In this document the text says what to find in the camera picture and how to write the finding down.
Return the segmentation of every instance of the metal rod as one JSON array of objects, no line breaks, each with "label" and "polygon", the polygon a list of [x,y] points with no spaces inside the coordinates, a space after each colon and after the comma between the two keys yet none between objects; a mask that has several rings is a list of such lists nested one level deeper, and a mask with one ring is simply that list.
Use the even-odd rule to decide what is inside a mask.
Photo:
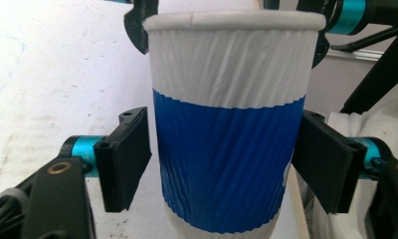
[{"label": "metal rod", "polygon": [[398,84],[398,36],[344,104],[342,113],[369,111]]},{"label": "metal rod", "polygon": [[344,44],[344,45],[338,45],[338,46],[332,45],[331,49],[336,50],[336,51],[341,51],[341,52],[352,53],[352,52],[360,50],[362,48],[385,41],[389,38],[396,37],[397,35],[398,35],[398,28],[392,27],[392,28],[388,28],[384,31],[370,35],[368,37],[362,38],[355,42],[351,42],[351,43]]}]

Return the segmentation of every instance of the rippled cup sleeve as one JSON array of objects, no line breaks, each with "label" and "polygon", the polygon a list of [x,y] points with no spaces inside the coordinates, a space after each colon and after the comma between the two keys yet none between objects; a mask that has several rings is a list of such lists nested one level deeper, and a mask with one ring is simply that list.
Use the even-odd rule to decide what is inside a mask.
[{"label": "rippled cup sleeve", "polygon": [[180,238],[271,235],[323,24],[279,11],[146,21],[162,191]]}]

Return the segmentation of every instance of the blue band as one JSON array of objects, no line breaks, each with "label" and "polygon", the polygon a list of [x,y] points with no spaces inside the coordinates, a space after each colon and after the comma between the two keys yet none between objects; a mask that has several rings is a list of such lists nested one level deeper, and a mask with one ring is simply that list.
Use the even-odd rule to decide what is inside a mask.
[{"label": "blue band", "polygon": [[261,109],[204,107],[154,91],[163,196],[193,227],[243,233],[279,212],[304,98]]},{"label": "blue band", "polygon": [[94,145],[102,139],[103,136],[81,136],[73,146],[72,156],[81,157],[83,161],[89,163],[93,167],[93,170],[86,175],[87,177],[98,177]]},{"label": "blue band", "polygon": [[344,0],[341,15],[329,33],[347,35],[351,33],[363,18],[366,0]]}]

